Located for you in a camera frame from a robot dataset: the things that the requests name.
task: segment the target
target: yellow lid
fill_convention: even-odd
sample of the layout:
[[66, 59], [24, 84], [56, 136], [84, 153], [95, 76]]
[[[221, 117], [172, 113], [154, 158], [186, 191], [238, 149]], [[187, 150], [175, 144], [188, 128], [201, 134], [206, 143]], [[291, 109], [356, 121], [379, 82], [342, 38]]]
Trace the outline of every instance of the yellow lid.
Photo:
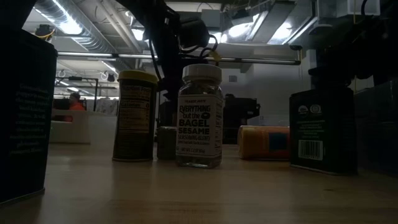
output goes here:
[[153, 84], [157, 85], [157, 82], [159, 81], [156, 77], [156, 75], [153, 75], [151, 73], [143, 72], [140, 70], [124, 70], [119, 73], [119, 78], [120, 79], [135, 79], [135, 80], [141, 80], [141, 81], [147, 81], [151, 82]]

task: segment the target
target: person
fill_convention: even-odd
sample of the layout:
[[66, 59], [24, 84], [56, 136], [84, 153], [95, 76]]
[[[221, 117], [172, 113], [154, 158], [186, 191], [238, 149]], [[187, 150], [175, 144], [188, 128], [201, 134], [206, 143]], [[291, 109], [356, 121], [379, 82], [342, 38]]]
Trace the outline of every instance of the person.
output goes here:
[[[80, 94], [79, 93], [71, 93], [69, 96], [69, 110], [80, 110], [84, 111], [86, 110], [81, 103], [79, 103], [80, 100]], [[73, 117], [72, 116], [65, 116], [64, 121], [66, 122], [72, 122]]]
[[69, 96], [69, 110], [86, 110], [81, 103], [79, 103], [80, 94], [71, 93]]

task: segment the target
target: orange shirt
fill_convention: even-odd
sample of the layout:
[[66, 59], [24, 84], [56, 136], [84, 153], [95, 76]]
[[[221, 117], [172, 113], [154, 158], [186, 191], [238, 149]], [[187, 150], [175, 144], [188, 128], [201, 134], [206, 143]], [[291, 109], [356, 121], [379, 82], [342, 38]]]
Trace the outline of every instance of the orange shirt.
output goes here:
[[69, 110], [85, 110], [85, 108], [80, 103], [74, 103], [69, 106]]
[[[74, 104], [69, 106], [69, 110], [83, 110], [84, 111], [85, 108], [80, 103], [74, 103]], [[72, 122], [73, 118], [72, 118], [72, 116], [65, 116], [64, 121]]]

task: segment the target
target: everything but the bagel seasoning jar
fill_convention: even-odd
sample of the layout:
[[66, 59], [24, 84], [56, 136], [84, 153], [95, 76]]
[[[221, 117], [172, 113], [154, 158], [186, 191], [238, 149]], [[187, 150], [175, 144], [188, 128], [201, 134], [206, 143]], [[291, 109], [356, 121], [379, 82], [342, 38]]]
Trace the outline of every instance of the everything but the bagel seasoning jar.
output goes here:
[[221, 69], [186, 66], [178, 94], [176, 162], [179, 166], [214, 168], [221, 163], [223, 93]]

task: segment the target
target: barcode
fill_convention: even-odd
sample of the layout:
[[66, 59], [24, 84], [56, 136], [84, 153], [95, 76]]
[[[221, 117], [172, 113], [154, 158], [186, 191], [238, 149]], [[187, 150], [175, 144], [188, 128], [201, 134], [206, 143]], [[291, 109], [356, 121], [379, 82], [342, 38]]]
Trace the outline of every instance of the barcode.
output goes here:
[[321, 161], [323, 159], [323, 141], [298, 140], [298, 157]]

